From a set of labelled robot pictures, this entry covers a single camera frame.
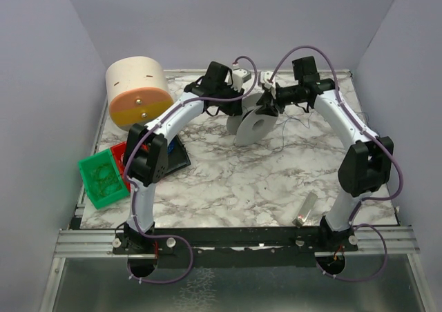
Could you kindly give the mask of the grey plastic cable spool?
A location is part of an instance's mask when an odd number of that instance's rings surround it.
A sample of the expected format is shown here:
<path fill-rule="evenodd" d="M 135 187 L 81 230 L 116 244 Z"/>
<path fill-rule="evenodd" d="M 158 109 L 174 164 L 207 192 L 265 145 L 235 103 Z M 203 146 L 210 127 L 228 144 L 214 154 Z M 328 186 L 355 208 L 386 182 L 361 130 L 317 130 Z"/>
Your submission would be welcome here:
<path fill-rule="evenodd" d="M 228 116 L 227 132 L 235 135 L 234 144 L 237 146 L 248 146 L 260 141 L 268 135 L 277 122 L 277 117 L 272 115 L 259 115 L 259 106 L 256 104 L 262 93 L 257 92 L 242 100 L 242 114 L 239 116 Z"/>

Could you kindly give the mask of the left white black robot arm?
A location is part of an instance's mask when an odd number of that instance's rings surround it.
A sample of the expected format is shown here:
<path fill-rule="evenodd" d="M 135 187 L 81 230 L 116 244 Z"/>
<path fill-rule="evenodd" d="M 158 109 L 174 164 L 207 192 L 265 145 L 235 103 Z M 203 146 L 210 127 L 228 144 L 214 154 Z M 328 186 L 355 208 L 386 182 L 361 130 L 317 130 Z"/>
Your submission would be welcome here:
<path fill-rule="evenodd" d="M 151 252 L 161 239 L 153 233 L 153 204 L 157 183 L 169 165 L 170 143 L 211 106 L 229 116 L 242 114 L 242 85 L 250 75 L 237 64 L 228 67 L 212 61 L 205 74 L 185 86 L 178 100 L 157 119 L 129 130 L 124 178 L 131 185 L 131 206 L 121 238 L 127 248 Z"/>

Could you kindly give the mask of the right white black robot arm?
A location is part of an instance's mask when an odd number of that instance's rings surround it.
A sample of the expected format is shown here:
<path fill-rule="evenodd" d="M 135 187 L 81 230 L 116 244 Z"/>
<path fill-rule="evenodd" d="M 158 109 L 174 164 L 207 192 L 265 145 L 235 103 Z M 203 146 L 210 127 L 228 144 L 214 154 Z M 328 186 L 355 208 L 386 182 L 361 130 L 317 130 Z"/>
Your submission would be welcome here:
<path fill-rule="evenodd" d="M 258 83 L 264 94 L 258 100 L 258 113 L 276 116 L 286 106 L 306 104 L 338 136 L 346 151 L 338 169 L 340 192 L 320 222 L 325 235 L 336 237 L 349 232 L 358 205 L 389 180 L 394 143 L 389 137 L 379 137 L 347 107 L 337 83 L 320 77 L 314 57 L 294 60 L 292 67 L 297 83 L 287 87 L 275 82 L 273 73 L 260 73 Z"/>

